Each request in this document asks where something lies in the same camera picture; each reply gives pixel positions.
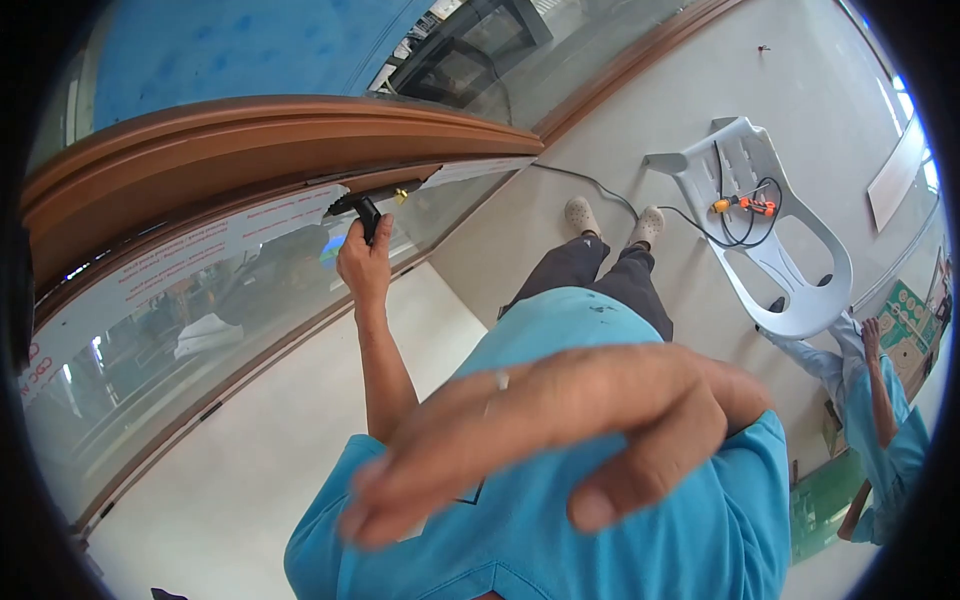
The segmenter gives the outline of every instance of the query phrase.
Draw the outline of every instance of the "brown frame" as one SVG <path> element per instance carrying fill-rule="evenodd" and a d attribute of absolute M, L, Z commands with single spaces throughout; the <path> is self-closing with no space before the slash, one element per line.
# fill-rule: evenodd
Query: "brown frame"
<path fill-rule="evenodd" d="M 278 195 L 308 189 L 304 187 L 307 180 L 317 185 L 339 182 L 352 191 L 364 191 L 425 180 L 450 160 L 538 155 L 620 87 L 741 2 L 703 0 L 671 17 L 617 55 L 532 132 L 456 112 L 380 100 L 272 96 L 170 108 L 94 133 L 38 169 L 24 186 L 21 210 L 31 230 L 38 296 L 43 298 L 36 327 L 118 263 L 192 228 Z M 317 152 L 330 144 L 338 144 L 336 154 Z M 502 184 L 465 211 L 428 249 L 396 265 L 394 275 L 402 275 L 428 256 Z M 141 198 L 138 194 L 144 193 L 150 202 L 123 210 L 131 208 L 124 198 Z M 111 219 L 115 214 L 122 218 Z M 74 220 L 69 228 L 67 218 Z M 82 219 L 80 225 L 76 219 Z M 108 223 L 97 228 L 98 219 Z M 157 221 L 168 224 L 139 234 Z M 56 251 L 63 246 L 72 252 Z M 109 257 L 60 286 L 66 273 L 104 250 L 111 250 Z M 325 325 L 313 332 L 311 328 L 347 310 L 350 303 L 349 297 L 334 302 L 204 394 L 111 478 L 74 523 L 75 531 L 83 531 L 115 493 L 122 495 L 142 476 L 142 472 L 134 475 L 140 465 L 159 460 L 169 449 L 163 445 L 181 428 L 216 401 L 227 401 L 246 385 L 244 377 L 285 356 Z M 238 382 L 240 387 L 232 390 Z"/>
<path fill-rule="evenodd" d="M 703 0 L 678 12 L 624 49 L 533 127 L 549 148 L 614 92 L 687 38 L 744 0 Z"/>
<path fill-rule="evenodd" d="M 357 169 L 542 150 L 530 132 L 367 98 L 229 98 L 160 110 L 84 138 L 26 181 L 20 207 L 37 296 L 106 250 L 105 240 L 236 190 L 263 193 Z"/>
<path fill-rule="evenodd" d="M 450 225 L 450 227 L 448 227 L 443 233 L 441 233 L 437 237 L 437 239 L 430 244 L 428 248 L 395 264 L 392 267 L 392 278 L 396 278 L 398 276 L 404 275 L 407 271 L 409 271 L 413 267 L 420 264 L 423 260 L 425 260 L 426 257 L 428 257 L 429 254 L 437 248 L 437 245 L 440 244 L 440 242 L 442 242 L 446 238 L 446 236 L 450 234 L 452 230 L 460 226 L 460 224 L 464 222 L 464 220 L 467 218 L 467 216 L 469 216 L 470 213 L 472 213 L 478 206 L 480 206 L 482 203 L 488 200 L 490 196 L 492 196 L 498 189 L 500 189 L 500 187 L 502 187 L 503 184 L 506 183 L 505 180 L 511 179 L 515 174 L 516 172 L 513 172 L 512 174 L 509 174 L 509 175 L 505 174 L 504 180 L 502 180 L 498 185 L 495 185 L 493 188 L 488 190 L 484 195 L 482 195 L 480 199 L 477 200 L 476 203 L 474 203 L 468 210 L 464 212 L 463 215 L 457 218 Z M 371 174 L 366 177 L 372 178 L 377 175 L 378 174 Z M 338 180 L 335 182 L 346 184 L 346 181 L 347 180 Z M 363 185 L 366 183 L 364 181 L 354 180 L 354 184 Z M 240 390 L 246 387 L 247 383 L 249 383 L 250 381 L 249 379 L 241 383 L 240 386 L 238 386 L 237 388 L 231 389 L 237 383 L 241 382 L 248 374 L 256 371 L 264 363 L 269 362 L 271 365 L 274 364 L 277 360 L 279 360 L 283 356 L 286 356 L 287 354 L 292 352 L 294 349 L 304 344 L 311 337 L 323 331 L 326 328 L 326 325 L 332 322 L 327 322 L 326 324 L 323 324 L 322 326 L 317 327 L 314 331 L 310 332 L 310 334 L 307 336 L 304 336 L 305 333 L 310 331 L 310 329 L 316 327 L 318 324 L 321 324 L 327 318 L 333 315 L 336 315 L 338 312 L 348 311 L 352 306 L 352 304 L 353 304 L 353 298 L 351 298 L 350 296 L 346 296 L 341 300 L 337 300 L 333 302 L 327 308 L 317 313 L 314 317 L 308 319 L 307 321 L 293 328 L 291 331 L 283 335 L 279 340 L 277 340 L 273 344 L 270 344 L 268 347 L 259 351 L 254 356 L 254 358 L 244 363 L 243 367 L 231 373 L 229 377 L 225 378 L 219 384 L 211 388 L 210 391 L 208 391 L 206 394 L 201 396 L 196 402 L 194 402 L 194 404 L 188 410 L 181 413 L 176 420 L 174 420 L 173 422 L 169 423 L 166 427 L 164 427 L 163 430 L 159 433 L 159 435 L 155 436 L 153 439 L 150 440 L 148 444 L 144 445 L 134 455 L 134 457 L 124 465 L 124 467 L 120 471 L 118 471 L 113 477 L 110 478 L 109 483 L 100 491 L 100 493 L 94 496 L 93 500 L 90 501 L 90 504 L 87 506 L 87 508 L 81 513 L 81 515 L 77 518 L 77 520 L 71 525 L 71 531 L 74 534 L 80 534 L 81 532 L 85 532 L 85 534 L 88 535 L 89 530 L 86 530 L 86 526 L 91 523 L 91 521 L 93 520 L 94 517 L 96 517 L 96 515 L 101 514 L 102 511 L 105 510 L 106 506 L 109 506 L 108 500 L 113 498 L 111 501 L 115 502 L 116 499 L 119 497 L 119 496 L 114 496 L 114 494 L 117 491 L 120 491 L 120 495 L 122 495 L 123 491 L 128 489 L 133 483 L 135 483 L 137 479 L 139 479 L 140 476 L 142 476 L 142 473 L 144 471 L 141 471 L 141 473 L 137 473 L 134 476 L 133 481 L 128 482 L 128 485 L 124 486 L 124 483 L 127 482 L 132 475 L 134 475 L 134 473 L 140 467 L 140 465 L 142 465 L 148 460 L 152 461 L 151 464 L 153 464 L 156 461 L 158 461 L 159 458 L 162 458 L 162 456 L 166 454 L 166 452 L 169 450 L 169 447 L 170 447 L 168 446 L 167 448 L 162 448 L 163 445 L 166 444 L 166 442 L 170 440 L 174 435 L 176 435 L 176 433 L 179 430 L 187 426 L 190 423 L 190 421 L 192 421 L 198 415 L 208 410 L 209 407 L 212 406 L 214 403 L 218 401 L 221 403 L 226 403 L 233 396 L 235 396 Z"/>

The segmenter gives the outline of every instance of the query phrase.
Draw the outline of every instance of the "blue wall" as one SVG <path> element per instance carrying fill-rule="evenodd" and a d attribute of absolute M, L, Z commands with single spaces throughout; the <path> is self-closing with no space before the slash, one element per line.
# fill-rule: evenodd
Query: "blue wall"
<path fill-rule="evenodd" d="M 117 0 L 93 128 L 203 100 L 359 96 L 434 0 Z"/>

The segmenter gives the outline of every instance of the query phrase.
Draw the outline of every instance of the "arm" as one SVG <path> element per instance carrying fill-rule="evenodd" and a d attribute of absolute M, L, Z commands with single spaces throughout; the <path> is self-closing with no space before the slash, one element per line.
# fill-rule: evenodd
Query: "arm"
<path fill-rule="evenodd" d="M 837 538 L 850 541 L 856 524 L 860 521 L 860 513 L 863 512 L 863 505 L 867 503 L 867 495 L 870 493 L 870 480 L 865 479 L 860 491 L 856 493 L 850 508 L 847 510 L 847 516 L 844 516 L 840 529 L 837 530 Z"/>
<path fill-rule="evenodd" d="M 573 524 L 597 531 L 663 499 L 770 405 L 748 374 L 676 344 L 576 348 L 504 372 L 504 389 L 490 371 L 447 382 L 400 426 L 386 455 L 354 476 L 347 539 L 396 540 L 491 472 L 621 432 L 627 447 L 567 500 Z"/>
<path fill-rule="evenodd" d="M 863 347 L 867 356 L 867 371 L 870 373 L 876 439 L 885 450 L 897 435 L 898 428 L 887 386 L 883 382 L 883 372 L 880 370 L 880 325 L 876 317 L 863 322 Z"/>
<path fill-rule="evenodd" d="M 360 337 L 367 431 L 388 444 L 397 427 L 419 406 L 394 336 L 387 326 L 387 288 L 390 285 L 390 234 L 393 215 L 384 215 L 373 246 L 363 238 L 363 226 L 354 221 L 337 255 L 337 273 L 354 300 L 354 318 Z"/>

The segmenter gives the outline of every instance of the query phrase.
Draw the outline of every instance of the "white plastic chair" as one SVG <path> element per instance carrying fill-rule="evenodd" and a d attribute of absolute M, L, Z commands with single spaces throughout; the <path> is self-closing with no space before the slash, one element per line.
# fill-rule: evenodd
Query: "white plastic chair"
<path fill-rule="evenodd" d="M 833 279 L 830 283 L 817 287 L 816 283 L 807 282 L 790 255 L 783 249 L 775 231 L 771 231 L 766 240 L 755 248 L 730 249 L 745 254 L 783 288 L 789 298 L 786 310 L 782 313 L 770 312 L 766 307 L 760 306 L 744 287 L 727 261 L 727 249 L 709 239 L 708 242 L 720 265 L 727 272 L 727 278 L 740 298 L 740 303 L 756 324 L 790 340 L 800 340 L 820 333 L 850 304 L 853 273 L 847 249 L 790 189 L 780 159 L 765 129 L 754 127 L 746 117 L 714 119 L 712 125 L 712 135 L 681 153 L 645 156 L 641 169 L 653 169 L 673 176 L 695 221 L 713 237 L 725 242 L 733 240 L 724 232 L 720 219 L 727 215 L 728 229 L 734 238 L 739 239 L 747 232 L 750 216 L 738 207 L 732 207 L 723 214 L 709 212 L 709 207 L 719 199 L 718 175 L 722 174 L 723 177 L 724 196 L 735 194 L 737 197 L 748 195 L 747 192 L 756 188 L 764 177 L 774 178 L 780 184 L 782 198 L 772 183 L 760 190 L 756 198 L 777 203 L 778 220 L 788 216 L 796 217 L 823 241 L 833 257 Z M 720 174 L 717 172 L 714 140 L 720 150 Z M 757 215 L 754 227 L 744 243 L 758 242 L 770 228 L 770 220 L 769 217 Z"/>

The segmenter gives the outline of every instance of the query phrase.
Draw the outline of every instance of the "trouser leg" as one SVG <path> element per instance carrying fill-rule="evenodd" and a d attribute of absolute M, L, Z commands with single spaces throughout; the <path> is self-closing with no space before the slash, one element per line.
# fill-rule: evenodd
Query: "trouser leg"
<path fill-rule="evenodd" d="M 840 421 L 846 416 L 847 390 L 844 385 L 844 360 L 833 352 L 818 350 L 801 340 L 786 340 L 761 328 L 760 333 L 781 349 L 811 377 L 820 379 L 833 400 Z"/>
<path fill-rule="evenodd" d="M 860 337 L 860 324 L 847 311 L 844 311 L 831 326 L 827 327 L 827 331 L 840 346 L 844 381 L 854 383 L 856 379 L 854 374 L 861 371 L 861 368 L 867 364 L 863 339 Z"/>
<path fill-rule="evenodd" d="M 648 251 L 629 246 L 620 253 L 619 260 L 606 275 L 585 287 L 623 302 L 652 325 L 664 342 L 671 342 L 673 322 L 650 279 L 654 264 L 654 257 Z"/>
<path fill-rule="evenodd" d="M 610 246 L 594 235 L 581 235 L 554 248 L 543 256 L 509 304 L 501 309 L 506 313 L 514 304 L 558 287 L 587 287 L 596 278 L 600 263 L 610 254 Z"/>

